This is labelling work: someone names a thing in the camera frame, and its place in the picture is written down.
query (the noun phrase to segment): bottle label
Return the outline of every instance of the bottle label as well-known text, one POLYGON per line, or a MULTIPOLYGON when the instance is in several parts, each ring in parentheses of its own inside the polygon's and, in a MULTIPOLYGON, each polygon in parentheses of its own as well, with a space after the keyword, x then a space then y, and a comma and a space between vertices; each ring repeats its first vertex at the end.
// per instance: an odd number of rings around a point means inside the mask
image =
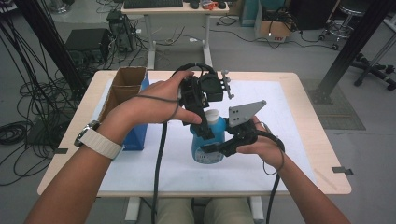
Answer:
POLYGON ((198 147, 195 151, 195 160, 203 164, 212 164, 223 159, 224 155, 219 152, 205 153, 198 147))

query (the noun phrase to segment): keyboard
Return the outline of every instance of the keyboard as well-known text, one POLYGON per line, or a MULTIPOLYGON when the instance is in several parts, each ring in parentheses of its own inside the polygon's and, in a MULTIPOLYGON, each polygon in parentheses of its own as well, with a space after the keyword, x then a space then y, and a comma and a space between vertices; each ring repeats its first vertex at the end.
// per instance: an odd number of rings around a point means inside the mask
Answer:
POLYGON ((183 7, 183 0, 125 0, 124 8, 183 7))

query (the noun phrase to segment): computer mouse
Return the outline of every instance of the computer mouse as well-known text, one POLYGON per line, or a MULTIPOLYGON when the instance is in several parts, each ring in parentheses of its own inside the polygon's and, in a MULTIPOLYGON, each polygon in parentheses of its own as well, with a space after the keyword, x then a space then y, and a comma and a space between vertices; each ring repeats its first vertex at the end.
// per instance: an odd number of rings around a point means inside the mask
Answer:
POLYGON ((199 2, 198 1, 191 1, 190 2, 190 7, 192 7, 193 9, 198 9, 199 2))
POLYGON ((218 8, 224 9, 225 8, 225 2, 219 2, 218 8))

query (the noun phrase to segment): person's leg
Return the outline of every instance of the person's leg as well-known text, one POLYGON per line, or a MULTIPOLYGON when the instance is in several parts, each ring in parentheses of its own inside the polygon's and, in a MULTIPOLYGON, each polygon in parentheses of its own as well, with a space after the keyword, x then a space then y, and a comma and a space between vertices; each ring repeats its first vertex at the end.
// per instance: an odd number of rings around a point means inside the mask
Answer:
POLYGON ((193 224, 191 199, 161 198, 158 200, 157 224, 193 224))
POLYGON ((213 198, 205 209, 205 224, 254 224, 247 198, 213 198))

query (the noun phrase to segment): white bottle cap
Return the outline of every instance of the white bottle cap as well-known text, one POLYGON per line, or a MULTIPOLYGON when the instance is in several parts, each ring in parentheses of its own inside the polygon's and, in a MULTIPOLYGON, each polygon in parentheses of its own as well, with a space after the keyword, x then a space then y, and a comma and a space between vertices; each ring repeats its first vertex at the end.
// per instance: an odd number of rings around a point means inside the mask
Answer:
POLYGON ((217 109, 210 109, 205 112, 208 124, 215 124, 219 119, 219 111, 217 109))

